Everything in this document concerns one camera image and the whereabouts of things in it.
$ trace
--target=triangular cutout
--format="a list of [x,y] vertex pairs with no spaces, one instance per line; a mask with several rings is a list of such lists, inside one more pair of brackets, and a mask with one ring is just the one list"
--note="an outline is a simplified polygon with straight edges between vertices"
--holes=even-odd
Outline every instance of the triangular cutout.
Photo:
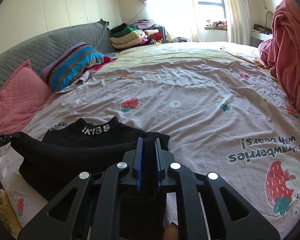
[[221,187],[220,192],[233,222],[249,215],[249,210],[247,210],[245,206],[228,191],[227,188]]
[[50,212],[49,216],[53,217],[61,222],[65,222],[70,212],[72,202],[74,200],[75,194],[77,193],[77,188],[73,188],[69,191],[67,195],[56,205]]

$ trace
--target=bed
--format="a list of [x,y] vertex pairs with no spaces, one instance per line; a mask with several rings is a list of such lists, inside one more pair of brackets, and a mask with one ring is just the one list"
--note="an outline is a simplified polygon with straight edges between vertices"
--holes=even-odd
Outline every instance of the bed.
[[[39,73],[79,41],[114,52],[104,21],[46,33],[0,55],[0,89],[23,61],[30,59]],[[138,104],[123,111],[132,98]],[[300,113],[255,48],[189,42],[127,49],[54,93],[22,131],[42,140],[47,130],[78,118],[99,125],[113,116],[170,135],[169,151],[178,162],[201,174],[217,172],[282,239],[299,236]],[[47,201],[19,174],[22,161],[11,146],[1,148],[0,180],[24,226]],[[177,222],[173,194],[167,197],[165,226],[171,222]]]

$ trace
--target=striped pillow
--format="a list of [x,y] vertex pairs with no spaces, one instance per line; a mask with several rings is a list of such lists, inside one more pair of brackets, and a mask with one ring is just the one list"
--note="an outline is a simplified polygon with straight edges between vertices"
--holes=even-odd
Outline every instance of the striped pillow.
[[40,73],[40,77],[54,92],[71,85],[85,68],[103,63],[103,54],[85,42],[68,49]]

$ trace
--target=pink pillow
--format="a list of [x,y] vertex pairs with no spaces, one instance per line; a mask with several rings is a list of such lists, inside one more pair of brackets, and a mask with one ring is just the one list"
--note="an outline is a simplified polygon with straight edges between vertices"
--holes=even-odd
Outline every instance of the pink pillow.
[[0,89],[0,134],[21,131],[52,94],[30,61],[25,61]]

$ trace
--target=draped pink cloth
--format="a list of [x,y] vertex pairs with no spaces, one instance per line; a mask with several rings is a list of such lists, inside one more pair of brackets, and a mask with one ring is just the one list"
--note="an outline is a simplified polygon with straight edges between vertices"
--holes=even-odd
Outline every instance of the draped pink cloth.
[[300,7],[295,0],[277,6],[272,29],[273,38],[259,45],[260,57],[300,111]]

